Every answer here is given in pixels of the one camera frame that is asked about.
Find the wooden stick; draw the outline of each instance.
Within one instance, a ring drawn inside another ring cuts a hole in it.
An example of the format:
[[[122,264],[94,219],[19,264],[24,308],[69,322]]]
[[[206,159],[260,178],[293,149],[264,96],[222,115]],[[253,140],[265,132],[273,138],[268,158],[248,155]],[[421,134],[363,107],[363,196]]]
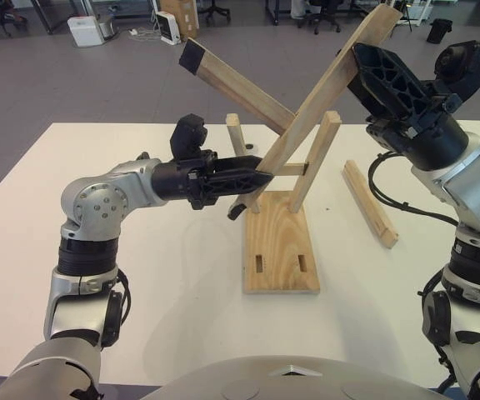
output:
[[[290,162],[284,164],[276,173],[278,177],[301,177],[307,171],[307,164],[305,162]]]
[[[381,204],[370,191],[366,178],[361,174],[357,164],[353,160],[347,160],[342,173],[355,193],[358,205],[364,211],[367,221],[381,239],[381,243],[387,248],[392,248],[398,241],[399,235]]]
[[[295,117],[292,111],[195,40],[188,39],[179,64],[260,118],[279,135]]]
[[[323,74],[317,85],[297,111],[296,117],[286,132],[272,145],[258,170],[275,174],[292,156],[304,138],[314,128],[322,114],[338,99],[346,86],[357,75],[357,64],[352,52],[355,43],[378,45],[390,33],[401,13],[387,4],[379,4],[359,25],[354,34]],[[229,208],[229,218],[238,215],[260,196],[265,187],[249,194],[242,194]]]
[[[246,155],[246,143],[243,140],[242,126],[240,126],[240,118],[238,114],[227,114],[225,117],[229,137],[231,138],[232,148],[236,156]],[[260,213],[260,204],[258,201],[251,205],[251,211]]]
[[[323,159],[331,147],[331,143],[333,143],[333,139],[337,135],[341,124],[342,119],[340,119],[336,111],[327,111],[323,114],[322,124],[317,130],[316,137],[307,155],[307,172],[297,179],[296,186],[290,196],[290,204],[288,205],[290,213],[297,213],[301,208],[308,189],[313,184],[314,178],[322,166]]]

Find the chair leg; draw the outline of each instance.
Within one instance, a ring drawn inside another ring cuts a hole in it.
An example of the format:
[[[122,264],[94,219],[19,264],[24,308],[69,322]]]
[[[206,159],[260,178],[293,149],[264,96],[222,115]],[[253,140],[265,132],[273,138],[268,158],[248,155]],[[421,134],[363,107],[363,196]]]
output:
[[[318,35],[320,33],[320,22],[322,21],[323,18],[319,18],[314,20],[314,34]]]

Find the gray floor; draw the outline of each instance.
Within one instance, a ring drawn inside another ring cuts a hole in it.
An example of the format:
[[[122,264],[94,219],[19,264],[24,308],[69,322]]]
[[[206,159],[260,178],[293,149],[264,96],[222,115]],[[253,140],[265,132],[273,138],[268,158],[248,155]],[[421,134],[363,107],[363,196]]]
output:
[[[215,26],[202,25],[198,40],[291,109],[360,23],[341,17],[341,33],[329,31],[327,24],[314,36],[286,16],[280,26],[271,25],[263,0],[220,3],[232,9],[232,24],[216,17]],[[122,32],[102,47],[79,49],[66,29],[48,36],[33,10],[24,13],[29,32],[10,27],[13,37],[0,38],[0,181],[54,122],[174,123],[197,113],[208,123],[222,123],[230,112],[239,112],[245,123],[257,121],[179,67],[182,46],[135,42]],[[435,14],[455,24],[442,45],[425,42],[426,23],[412,32],[398,27],[384,43],[420,78],[433,76],[434,59],[445,45],[480,40],[480,3],[438,5]],[[335,108],[345,123],[361,123],[367,116],[350,93]],[[457,117],[480,119],[480,91]]]

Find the white device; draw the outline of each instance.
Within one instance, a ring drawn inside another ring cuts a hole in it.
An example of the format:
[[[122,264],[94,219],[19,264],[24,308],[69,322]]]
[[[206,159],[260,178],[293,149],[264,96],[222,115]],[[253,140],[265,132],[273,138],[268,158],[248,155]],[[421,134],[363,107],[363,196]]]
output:
[[[168,44],[179,44],[181,42],[179,27],[172,14],[159,11],[157,12],[157,21],[160,28],[161,40]]]
[[[71,17],[67,20],[67,25],[70,27],[75,43],[80,48],[105,43],[98,20],[94,16]]]

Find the wooden plank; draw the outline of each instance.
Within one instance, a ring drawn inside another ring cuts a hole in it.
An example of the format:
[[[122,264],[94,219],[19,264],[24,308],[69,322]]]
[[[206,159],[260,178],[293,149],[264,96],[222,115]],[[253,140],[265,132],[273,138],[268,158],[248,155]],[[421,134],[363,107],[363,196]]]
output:
[[[399,235],[381,204],[370,191],[366,178],[361,174],[357,164],[353,160],[347,160],[342,173],[349,182],[358,205],[363,210],[373,231],[385,247],[392,248],[398,241]]]
[[[246,216],[245,293],[319,293],[303,208],[288,211],[290,192],[265,192],[261,212]]]
[[[292,111],[195,40],[188,39],[179,64],[244,107],[279,135],[295,117]]]
[[[314,128],[325,111],[338,99],[357,74],[357,64],[352,47],[355,43],[378,45],[390,33],[401,13],[386,4],[379,4],[359,25],[354,34],[307,96],[286,132],[272,145],[259,164],[260,171],[275,174],[292,156],[301,142]],[[229,209],[229,217],[235,219],[260,196],[265,187],[240,195]]]
[[[225,117],[225,123],[227,125],[227,130],[229,131],[229,137],[231,138],[234,154],[236,156],[245,156],[246,143],[243,140],[242,126],[240,125],[240,118],[238,118],[238,114],[227,114]],[[251,205],[251,210],[254,213],[260,213],[258,202],[254,202]]]
[[[288,207],[290,213],[297,213],[301,208],[308,189],[313,184],[314,178],[322,166],[323,159],[331,147],[333,139],[337,136],[341,124],[342,119],[340,119],[340,115],[336,111],[327,111],[323,114],[322,123],[317,130],[316,137],[307,155],[307,171],[305,175],[297,179],[296,186],[292,190],[290,206]]]
[[[304,175],[307,171],[307,164],[305,162],[290,162],[284,164],[276,173],[278,177],[297,177]]]

